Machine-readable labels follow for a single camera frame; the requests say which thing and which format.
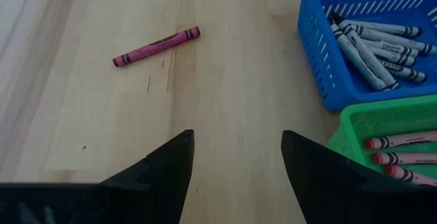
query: red crayon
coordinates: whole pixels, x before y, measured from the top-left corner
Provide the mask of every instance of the red crayon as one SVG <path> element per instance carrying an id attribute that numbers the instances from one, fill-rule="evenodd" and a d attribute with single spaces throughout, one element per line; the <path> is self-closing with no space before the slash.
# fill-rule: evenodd
<path id="1" fill-rule="evenodd" d="M 436 179 L 421 175 L 419 173 L 415 173 L 411 170 L 403 169 L 395 165 L 386 166 L 385 173 L 398 180 L 409 182 L 411 184 L 416 184 L 416 185 L 426 184 L 431 186 L 437 186 Z"/>
<path id="2" fill-rule="evenodd" d="M 371 138 L 364 142 L 364 146 L 369 150 L 374 150 L 391 148 L 410 143 L 423 143 L 431 141 L 437 141 L 437 131 L 413 132 L 402 135 Z"/>
<path id="3" fill-rule="evenodd" d="M 371 158 L 381 165 L 437 164 L 437 153 L 375 153 Z"/>
<path id="4" fill-rule="evenodd" d="M 141 60 L 143 58 L 149 57 L 155 53 L 159 53 L 165 49 L 173 46 L 177 46 L 186 41 L 195 39 L 200 36 L 200 30 L 198 27 L 193 27 L 186 31 L 176 33 L 173 36 L 167 37 L 165 39 L 159 40 L 155 43 L 148 44 L 137 50 L 133 50 L 130 53 L 123 54 L 119 57 L 113 59 L 113 63 L 116 67 L 123 67 L 131 64 L 135 61 Z"/>

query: wooden surface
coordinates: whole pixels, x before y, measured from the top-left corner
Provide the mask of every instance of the wooden surface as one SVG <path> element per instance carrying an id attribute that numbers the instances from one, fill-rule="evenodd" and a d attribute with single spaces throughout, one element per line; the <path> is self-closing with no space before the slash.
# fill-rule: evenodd
<path id="1" fill-rule="evenodd" d="M 324 143 L 337 115 L 322 108 L 296 32 L 300 0 L 13 1 L 0 52 L 0 180 L 98 182 L 192 128 L 182 223 L 305 222 L 281 132 Z M 195 25 L 197 40 L 112 64 Z"/>

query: blue plastic basket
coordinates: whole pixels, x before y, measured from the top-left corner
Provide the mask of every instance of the blue plastic basket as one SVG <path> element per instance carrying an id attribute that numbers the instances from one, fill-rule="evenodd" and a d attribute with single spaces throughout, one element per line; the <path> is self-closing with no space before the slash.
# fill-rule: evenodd
<path id="1" fill-rule="evenodd" d="M 426 73 L 426 82 L 415 84 L 397 79 L 401 89 L 372 90 L 355 67 L 343 59 L 326 20 L 331 11 L 357 20 L 420 26 L 424 32 L 417 40 L 437 45 L 437 0 L 302 0 L 298 30 L 328 110 L 437 93 L 437 55 L 418 57 L 411 67 Z"/>

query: white crayon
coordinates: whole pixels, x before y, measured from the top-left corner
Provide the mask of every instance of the white crayon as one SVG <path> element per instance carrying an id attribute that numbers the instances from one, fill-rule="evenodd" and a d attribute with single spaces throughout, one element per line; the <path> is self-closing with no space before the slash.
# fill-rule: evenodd
<path id="1" fill-rule="evenodd" d="M 368 46 L 369 50 L 376 55 L 377 58 L 389 61 L 394 64 L 399 64 L 401 66 L 411 66 L 416 61 L 413 57 L 407 55 L 400 55 L 397 53 L 392 53 L 386 50 L 382 50 L 376 47 Z"/>
<path id="2" fill-rule="evenodd" d="M 380 60 L 380 63 L 394 76 L 402 77 L 417 83 L 423 83 L 426 81 L 425 73 L 399 66 L 397 64 L 392 64 L 387 61 Z"/>
<path id="3" fill-rule="evenodd" d="M 399 36 L 394 36 L 388 33 L 379 32 L 376 30 L 366 29 L 361 26 L 352 26 L 359 36 L 369 39 L 369 40 L 382 40 L 391 44 L 398 44 L 401 46 L 406 46 L 409 48 L 414 48 L 419 50 L 421 53 L 430 54 L 437 53 L 437 46 L 433 46 L 430 44 L 417 42 L 414 40 L 405 39 Z"/>
<path id="4" fill-rule="evenodd" d="M 363 40 L 354 31 L 352 26 L 347 22 L 343 21 L 339 24 L 339 28 L 344 31 L 344 34 L 353 43 L 358 52 L 360 52 L 364 61 L 366 61 L 381 77 L 381 79 L 388 85 L 390 89 L 400 88 L 399 83 L 391 76 L 390 72 L 387 71 L 384 66 L 378 61 L 376 56 L 369 50 Z"/>
<path id="5" fill-rule="evenodd" d="M 409 27 L 401 25 L 391 25 L 385 23 L 371 23 L 356 20 L 347 20 L 352 25 L 358 25 L 366 29 L 381 31 L 385 33 L 391 33 L 399 36 L 419 36 L 422 34 L 422 29 L 418 27 Z"/>
<path id="6" fill-rule="evenodd" d="M 419 51 L 417 49 L 413 49 L 413 48 L 409 48 L 409 47 L 405 47 L 405 46 L 394 45 L 394 44 L 390 44 L 388 42 L 383 42 L 380 40 L 365 40 L 365 39 L 363 39 L 363 41 L 367 46 L 381 48 L 382 50 L 390 51 L 393 53 L 399 53 L 399 54 L 407 55 L 407 56 L 411 56 L 411 57 L 417 57 L 417 55 L 419 54 Z"/>
<path id="7" fill-rule="evenodd" d="M 335 39 L 339 48 L 343 51 L 345 56 L 354 64 L 355 68 L 365 77 L 367 82 L 376 91 L 390 90 L 387 84 L 371 69 L 360 56 L 358 50 L 352 45 L 348 38 L 343 34 L 342 30 L 336 24 L 332 24 L 330 28 L 334 32 Z"/>

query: green plastic basket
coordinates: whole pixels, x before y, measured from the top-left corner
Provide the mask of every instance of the green plastic basket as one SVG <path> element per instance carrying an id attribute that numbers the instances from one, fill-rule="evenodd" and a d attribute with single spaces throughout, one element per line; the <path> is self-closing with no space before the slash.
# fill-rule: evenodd
<path id="1" fill-rule="evenodd" d="M 437 152 L 437 142 L 367 150 L 364 140 L 428 130 L 437 130 L 437 95 L 352 105 L 341 112 L 341 125 L 327 147 L 382 173 L 383 167 L 371 161 L 374 152 Z M 401 167 L 437 178 L 437 165 Z"/>

